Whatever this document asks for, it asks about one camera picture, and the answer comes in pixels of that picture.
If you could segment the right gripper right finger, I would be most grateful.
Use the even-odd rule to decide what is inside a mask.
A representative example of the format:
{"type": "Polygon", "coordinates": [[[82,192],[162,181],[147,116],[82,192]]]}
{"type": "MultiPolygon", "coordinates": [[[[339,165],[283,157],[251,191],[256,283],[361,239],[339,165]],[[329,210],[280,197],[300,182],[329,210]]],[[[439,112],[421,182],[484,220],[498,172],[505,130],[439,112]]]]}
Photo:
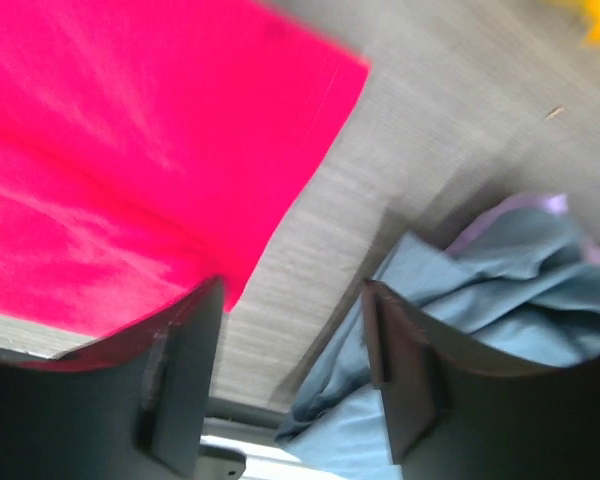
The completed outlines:
{"type": "Polygon", "coordinates": [[[550,367],[484,345],[365,282],[363,320],[406,479],[600,479],[600,356],[550,367]]]}

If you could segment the pink t shirt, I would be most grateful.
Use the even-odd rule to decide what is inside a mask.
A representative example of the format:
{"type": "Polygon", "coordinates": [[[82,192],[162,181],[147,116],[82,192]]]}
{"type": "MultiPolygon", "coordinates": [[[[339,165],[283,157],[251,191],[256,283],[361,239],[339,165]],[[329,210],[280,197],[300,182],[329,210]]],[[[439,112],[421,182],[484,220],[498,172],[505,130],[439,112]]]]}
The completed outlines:
{"type": "Polygon", "coordinates": [[[257,1],[0,1],[0,313],[233,307],[368,74],[257,1]]]}

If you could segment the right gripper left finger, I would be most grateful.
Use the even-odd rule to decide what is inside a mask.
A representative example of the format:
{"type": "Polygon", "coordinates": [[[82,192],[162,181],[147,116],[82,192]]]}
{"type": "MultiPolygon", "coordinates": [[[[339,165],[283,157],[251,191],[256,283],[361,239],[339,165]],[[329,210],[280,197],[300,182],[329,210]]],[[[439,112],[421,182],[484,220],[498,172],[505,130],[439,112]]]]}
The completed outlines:
{"type": "Polygon", "coordinates": [[[0,479],[201,479],[224,287],[46,361],[0,359],[0,479]]]}

